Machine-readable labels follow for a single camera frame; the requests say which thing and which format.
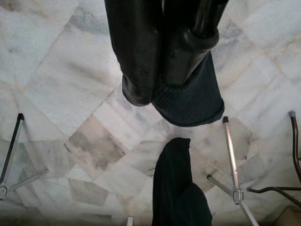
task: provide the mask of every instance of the marble floor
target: marble floor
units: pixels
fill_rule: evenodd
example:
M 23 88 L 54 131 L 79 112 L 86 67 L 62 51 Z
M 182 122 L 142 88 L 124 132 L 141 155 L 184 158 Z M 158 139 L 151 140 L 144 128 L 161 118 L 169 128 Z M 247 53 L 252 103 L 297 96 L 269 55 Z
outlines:
M 301 125 L 300 7 L 230 0 L 219 25 L 212 54 L 243 188 L 300 186 L 287 115 L 295 110 Z M 49 173 L 0 202 L 1 225 L 124 225 L 127 216 L 151 225 L 155 164 L 174 137 L 191 139 L 213 225 L 248 225 L 206 179 L 231 182 L 222 122 L 180 128 L 123 97 L 102 0 L 0 0 L 0 169 L 18 113 L 25 123 L 8 183 Z M 273 192 L 246 193 L 246 202 L 262 223 L 290 205 Z

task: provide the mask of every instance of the black trousers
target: black trousers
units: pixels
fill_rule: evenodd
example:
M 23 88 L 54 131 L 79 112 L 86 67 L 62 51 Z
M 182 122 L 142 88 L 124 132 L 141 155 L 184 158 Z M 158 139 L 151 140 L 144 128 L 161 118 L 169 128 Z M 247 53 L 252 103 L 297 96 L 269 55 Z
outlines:
M 203 191 L 192 182 L 190 139 L 174 138 L 163 149 L 154 175 L 152 226 L 210 226 Z

